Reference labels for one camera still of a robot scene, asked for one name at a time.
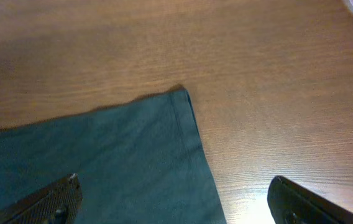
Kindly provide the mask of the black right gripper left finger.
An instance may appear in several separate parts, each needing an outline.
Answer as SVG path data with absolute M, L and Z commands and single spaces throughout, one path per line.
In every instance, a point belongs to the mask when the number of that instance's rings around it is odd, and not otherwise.
M 82 200 L 78 175 L 66 175 L 0 210 L 0 224 L 74 224 Z

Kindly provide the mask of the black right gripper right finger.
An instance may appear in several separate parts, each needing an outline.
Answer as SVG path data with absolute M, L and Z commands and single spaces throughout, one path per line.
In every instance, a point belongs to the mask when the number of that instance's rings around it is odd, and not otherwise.
M 353 224 L 353 213 L 287 179 L 275 176 L 267 203 L 276 224 Z

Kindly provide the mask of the dark green t-shirt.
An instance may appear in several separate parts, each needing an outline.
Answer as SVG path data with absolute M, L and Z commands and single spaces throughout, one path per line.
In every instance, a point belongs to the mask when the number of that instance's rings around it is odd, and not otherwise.
M 68 174 L 77 223 L 224 223 L 186 90 L 0 131 L 0 209 Z

